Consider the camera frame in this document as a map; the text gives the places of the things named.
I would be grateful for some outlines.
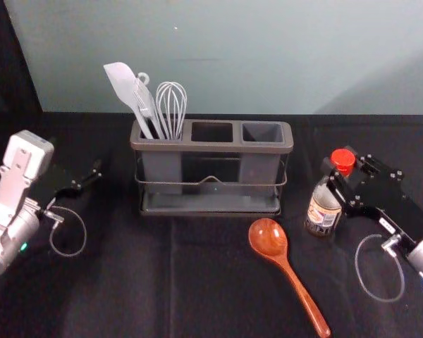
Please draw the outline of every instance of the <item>black tablecloth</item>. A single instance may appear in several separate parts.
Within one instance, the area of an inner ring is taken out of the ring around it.
[[[357,281],[355,250],[363,237],[381,232],[378,225],[344,220],[330,239],[312,237],[302,225],[322,158],[346,144],[402,168],[405,191],[423,208],[423,116],[219,117],[291,124],[295,146],[276,219],[288,234],[291,264],[333,335],[423,337],[422,281],[405,261],[405,294],[397,303],[369,298]],[[57,256],[48,245],[49,226],[41,224],[0,277],[0,337],[314,337],[286,278],[249,247],[250,218],[138,215],[132,120],[121,114],[0,117],[0,164],[9,136],[23,128],[57,137],[52,162],[76,175],[98,156],[108,163],[92,190],[63,202],[86,222],[84,253]],[[362,275],[372,291],[394,296],[398,272],[375,244],[360,257]]]

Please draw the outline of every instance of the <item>white spatula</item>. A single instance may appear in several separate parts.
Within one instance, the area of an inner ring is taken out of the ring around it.
[[[147,139],[153,139],[154,137],[147,126],[146,120],[141,115],[140,109],[135,103],[133,88],[136,82],[136,77],[135,74],[133,74],[133,71],[122,62],[109,63],[104,65],[104,69],[118,98],[129,106],[135,114],[144,136]]]

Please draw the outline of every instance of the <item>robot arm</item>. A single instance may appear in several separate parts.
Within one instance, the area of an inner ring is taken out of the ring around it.
[[[49,167],[54,146],[23,130],[11,136],[0,167],[0,274],[39,227],[29,188]]]
[[[371,154],[356,157],[349,177],[343,177],[329,158],[321,171],[329,176],[327,187],[346,215],[364,216],[378,222],[390,237],[382,248],[394,256],[397,246],[423,278],[423,210],[401,189],[402,170],[393,169]]]

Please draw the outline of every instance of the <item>utensil handle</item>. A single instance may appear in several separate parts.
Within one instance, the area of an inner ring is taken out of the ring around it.
[[[326,320],[321,314],[321,311],[319,310],[318,306],[315,304],[314,300],[310,296],[309,292],[305,289],[304,285],[302,285],[301,281],[291,268],[288,261],[278,261],[278,264],[282,267],[282,270],[293,285],[293,288],[298,294],[299,299],[301,300],[301,303],[304,306],[304,309],[309,315],[309,318],[312,321],[312,324],[315,327],[317,334],[321,338],[330,337],[331,329],[327,325]]]

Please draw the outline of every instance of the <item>whisk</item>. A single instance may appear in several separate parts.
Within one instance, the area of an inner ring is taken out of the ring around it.
[[[157,88],[155,105],[158,120],[167,139],[180,139],[185,119],[187,96],[185,88],[177,82],[162,82]]]

